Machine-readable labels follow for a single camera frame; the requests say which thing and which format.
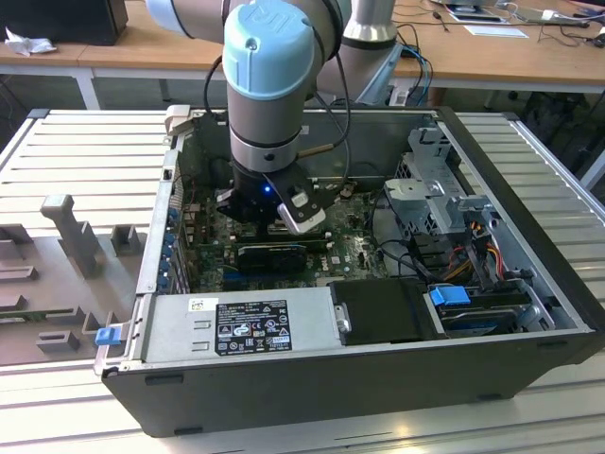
blue drive latch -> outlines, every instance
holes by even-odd
[[[429,295],[435,306],[469,305],[471,303],[466,288],[460,286],[437,287],[431,290]]]
[[[120,337],[122,335],[122,328],[119,326],[108,326],[106,328],[99,328],[96,331],[95,344],[101,345],[119,345],[121,343]]]

yellow wire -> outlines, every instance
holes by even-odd
[[[469,267],[471,266],[471,261],[467,260],[466,262],[464,262],[464,264],[462,266],[460,266],[458,269],[453,270],[451,273],[449,273],[447,276],[445,276],[445,278],[443,279],[444,281],[448,281],[456,276],[458,276],[459,274],[463,273],[465,270],[467,270]]]

light blue robot joint cap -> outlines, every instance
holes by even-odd
[[[293,5],[282,0],[240,5],[225,23],[225,79],[251,99],[289,95],[311,71],[314,40],[308,17]]]

robotic arm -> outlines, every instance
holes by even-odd
[[[296,163],[304,103],[316,90],[344,96],[344,83],[357,102],[384,98],[401,53],[394,2],[147,0],[160,26],[224,43],[234,186],[219,211],[261,226],[279,213],[294,234],[325,219],[334,197]]]

metal bracket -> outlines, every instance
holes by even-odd
[[[193,128],[191,123],[193,120],[191,106],[175,105],[170,106],[166,110],[164,125],[166,126],[166,134],[169,136],[179,135],[182,132]]]

